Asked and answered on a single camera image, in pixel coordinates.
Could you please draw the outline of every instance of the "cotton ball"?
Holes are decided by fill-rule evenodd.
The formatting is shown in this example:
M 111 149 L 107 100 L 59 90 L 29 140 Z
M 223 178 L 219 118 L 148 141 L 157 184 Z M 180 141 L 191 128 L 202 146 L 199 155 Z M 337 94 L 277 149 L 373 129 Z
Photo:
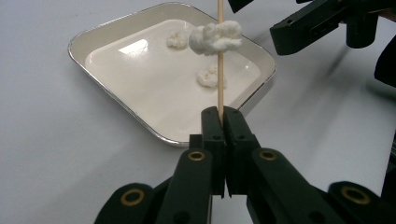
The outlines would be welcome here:
M 187 47 L 187 37 L 179 31 L 174 31 L 166 38 L 166 46 L 173 49 L 184 49 Z
M 241 33 L 242 28 L 236 21 L 209 23 L 192 30 L 189 45 L 195 53 L 204 55 L 236 50 L 242 44 Z
M 199 84 L 205 87 L 217 87 L 218 86 L 218 66 L 216 64 L 211 65 L 207 70 L 201 71 L 197 74 L 197 80 Z M 223 80 L 223 87 L 227 87 L 227 80 Z

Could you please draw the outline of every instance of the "wooden stick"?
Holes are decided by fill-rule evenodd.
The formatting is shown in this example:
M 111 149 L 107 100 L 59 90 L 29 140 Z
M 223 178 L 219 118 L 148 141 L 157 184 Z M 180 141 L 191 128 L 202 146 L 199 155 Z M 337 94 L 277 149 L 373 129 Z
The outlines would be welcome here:
M 223 19 L 223 0 L 218 0 L 218 22 L 222 23 Z M 218 110 L 221 126 L 223 124 L 224 114 L 224 55 L 223 52 L 218 53 Z

